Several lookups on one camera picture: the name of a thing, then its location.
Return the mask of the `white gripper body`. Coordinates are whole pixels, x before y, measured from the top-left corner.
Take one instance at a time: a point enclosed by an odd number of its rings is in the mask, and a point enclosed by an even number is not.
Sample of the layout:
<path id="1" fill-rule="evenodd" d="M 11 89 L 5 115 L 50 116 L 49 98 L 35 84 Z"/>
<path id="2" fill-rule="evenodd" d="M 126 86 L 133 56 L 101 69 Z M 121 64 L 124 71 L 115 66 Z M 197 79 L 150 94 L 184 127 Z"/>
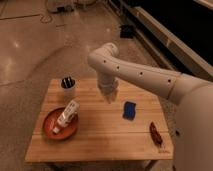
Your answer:
<path id="1" fill-rule="evenodd" d="M 117 98 L 117 85 L 110 85 L 110 86 L 99 86 L 99 90 L 101 92 L 101 95 L 103 96 L 104 100 L 107 103 L 112 103 Z"/>

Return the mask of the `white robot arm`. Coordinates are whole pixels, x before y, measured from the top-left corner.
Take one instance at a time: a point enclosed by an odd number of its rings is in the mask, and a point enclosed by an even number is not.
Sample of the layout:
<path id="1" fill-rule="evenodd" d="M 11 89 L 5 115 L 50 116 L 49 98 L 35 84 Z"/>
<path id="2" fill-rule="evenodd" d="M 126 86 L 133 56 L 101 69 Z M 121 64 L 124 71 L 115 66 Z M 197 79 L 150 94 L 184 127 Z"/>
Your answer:
<path id="1" fill-rule="evenodd" d="M 160 96 L 177 106 L 174 171 L 213 171 L 213 82 L 177 71 L 117 58 L 118 48 L 106 43 L 87 57 L 104 94 L 118 79 Z"/>

